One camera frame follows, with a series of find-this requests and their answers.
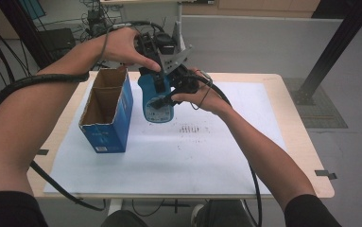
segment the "white paper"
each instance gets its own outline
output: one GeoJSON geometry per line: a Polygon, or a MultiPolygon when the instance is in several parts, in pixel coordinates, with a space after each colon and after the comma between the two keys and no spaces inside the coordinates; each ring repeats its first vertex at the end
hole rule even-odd
{"type": "MultiPolygon", "coordinates": [[[[97,154],[78,127],[90,83],[58,150],[51,177],[71,193],[141,196],[254,195],[249,164],[226,125],[189,103],[164,124],[143,117],[142,91],[131,83],[133,111],[125,153],[97,154]]],[[[233,107],[281,148],[284,141],[261,83],[218,82],[233,107]]],[[[270,194],[260,182],[262,194],[270,194]]],[[[47,184],[44,192],[57,193],[47,184]]]]}

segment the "floor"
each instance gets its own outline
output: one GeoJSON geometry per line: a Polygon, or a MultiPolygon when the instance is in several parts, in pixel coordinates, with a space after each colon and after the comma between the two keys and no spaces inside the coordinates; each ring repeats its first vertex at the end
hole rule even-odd
{"type": "MultiPolygon", "coordinates": [[[[340,25],[340,20],[274,19],[249,17],[185,16],[182,33],[195,49],[188,66],[206,72],[275,73],[285,78],[305,78],[340,25]]],[[[23,57],[17,41],[9,41],[23,57]]],[[[37,70],[29,60],[32,70],[37,70]]],[[[14,72],[21,72],[13,66],[14,72]]],[[[0,89],[4,83],[0,79],[0,89]]],[[[343,226],[362,226],[362,28],[329,72],[321,87],[331,98],[348,129],[308,129],[324,167],[337,175],[332,180],[336,195],[323,200],[343,226]]],[[[99,226],[106,212],[94,212],[67,200],[39,200],[51,226],[99,226]]],[[[90,201],[102,205],[102,201],[90,201]]],[[[161,201],[135,201],[143,214],[161,201]]],[[[179,201],[190,207],[166,206],[145,218],[150,226],[186,227],[193,206],[205,201],[179,201]]],[[[255,202],[249,201],[255,212],[255,202]]],[[[130,200],[124,209],[132,210],[130,200]]],[[[264,226],[284,226],[274,200],[264,201],[264,226]]]]}

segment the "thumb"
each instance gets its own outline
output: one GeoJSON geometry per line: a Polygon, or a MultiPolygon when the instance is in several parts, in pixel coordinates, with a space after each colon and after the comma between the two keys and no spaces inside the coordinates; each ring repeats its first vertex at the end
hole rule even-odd
{"type": "Polygon", "coordinates": [[[191,102],[193,99],[193,95],[191,94],[186,94],[186,93],[178,93],[178,94],[174,94],[171,99],[173,101],[188,101],[191,102]]]}

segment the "black tape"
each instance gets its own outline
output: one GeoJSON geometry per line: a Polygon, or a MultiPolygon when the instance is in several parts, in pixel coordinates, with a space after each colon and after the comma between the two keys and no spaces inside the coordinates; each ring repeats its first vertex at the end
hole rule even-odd
{"type": "Polygon", "coordinates": [[[337,176],[335,173],[330,173],[328,170],[314,170],[316,172],[316,175],[319,177],[328,177],[329,180],[337,179],[337,176]]]}
{"type": "Polygon", "coordinates": [[[48,149],[39,149],[37,154],[38,155],[47,155],[48,151],[49,151],[48,149]]]}

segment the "blue cardboard box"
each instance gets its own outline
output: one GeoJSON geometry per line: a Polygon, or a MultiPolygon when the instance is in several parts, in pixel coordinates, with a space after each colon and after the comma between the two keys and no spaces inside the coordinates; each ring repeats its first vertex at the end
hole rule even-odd
{"type": "Polygon", "coordinates": [[[125,152],[132,107],[128,72],[101,69],[79,120],[95,152],[125,152]]]}

